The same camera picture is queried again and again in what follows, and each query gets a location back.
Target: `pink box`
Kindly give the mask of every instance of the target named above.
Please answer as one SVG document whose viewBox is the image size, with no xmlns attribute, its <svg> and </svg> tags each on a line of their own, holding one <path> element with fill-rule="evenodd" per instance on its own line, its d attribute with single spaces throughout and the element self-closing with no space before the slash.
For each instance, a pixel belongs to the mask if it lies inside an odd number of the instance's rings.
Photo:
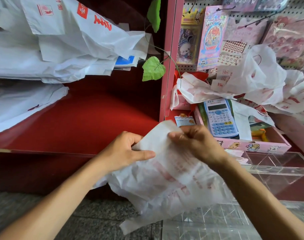
<svg viewBox="0 0 304 240">
<path fill-rule="evenodd" d="M 194 117 L 198 125 L 203 125 L 202 117 L 198 107 L 196 107 L 194 110 Z M 271 142 L 249 140 L 245 141 L 216 137 L 215 139 L 224 149 L 236 149 L 248 152 L 262 152 L 282 155 L 291 148 L 289 142 L 286 141 L 286 139 L 278 132 L 275 127 L 269 127 L 265 130 L 266 136 Z"/>
</svg>

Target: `person's left hand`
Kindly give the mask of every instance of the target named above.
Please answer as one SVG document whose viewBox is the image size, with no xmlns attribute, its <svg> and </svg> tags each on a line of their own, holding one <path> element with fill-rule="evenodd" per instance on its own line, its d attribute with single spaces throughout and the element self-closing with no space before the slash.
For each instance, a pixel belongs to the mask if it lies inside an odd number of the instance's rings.
<svg viewBox="0 0 304 240">
<path fill-rule="evenodd" d="M 131 149 L 131 146 L 138 143 L 142 138 L 143 136 L 124 131 L 93 159 L 106 162 L 107 170 L 113 172 L 129 166 L 135 161 L 155 157 L 153 151 L 133 151 Z"/>
</svg>

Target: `hand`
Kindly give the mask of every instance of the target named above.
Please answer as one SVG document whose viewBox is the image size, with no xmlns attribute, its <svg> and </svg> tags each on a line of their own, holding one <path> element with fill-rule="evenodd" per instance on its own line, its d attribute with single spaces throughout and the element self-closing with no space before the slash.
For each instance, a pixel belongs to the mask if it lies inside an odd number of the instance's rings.
<svg viewBox="0 0 304 240">
<path fill-rule="evenodd" d="M 170 139 L 181 147 L 185 147 L 200 161 L 217 171 L 229 159 L 229 154 L 214 139 L 203 125 L 187 125 L 180 127 L 183 131 L 169 133 Z"/>
<path fill-rule="evenodd" d="M 155 157 L 153 151 L 132 151 L 132 145 L 138 143 L 143 136 L 122 132 L 93 160 L 104 161 L 108 172 L 129 166 L 135 161 L 148 160 Z"/>
</svg>

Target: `blue label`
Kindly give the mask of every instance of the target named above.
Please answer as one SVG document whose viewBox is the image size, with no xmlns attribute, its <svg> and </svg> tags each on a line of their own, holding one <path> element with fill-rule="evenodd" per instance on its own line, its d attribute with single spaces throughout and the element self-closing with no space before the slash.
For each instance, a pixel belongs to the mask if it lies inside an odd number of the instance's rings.
<svg viewBox="0 0 304 240">
<path fill-rule="evenodd" d="M 115 64 L 116 65 L 129 65 L 132 64 L 134 60 L 134 56 L 130 56 L 129 59 L 124 59 L 123 57 L 119 56 L 118 59 L 116 60 Z"/>
</svg>

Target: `red shelf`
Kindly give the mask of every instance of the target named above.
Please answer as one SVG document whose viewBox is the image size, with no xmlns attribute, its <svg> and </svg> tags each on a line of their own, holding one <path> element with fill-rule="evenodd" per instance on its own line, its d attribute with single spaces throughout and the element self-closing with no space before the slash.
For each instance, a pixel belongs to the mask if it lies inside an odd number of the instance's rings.
<svg viewBox="0 0 304 240">
<path fill-rule="evenodd" d="M 141 79 L 136 68 L 67 84 L 66 97 L 0 133 L 0 149 L 93 155 L 122 131 L 144 136 L 158 124 L 161 83 Z"/>
</svg>

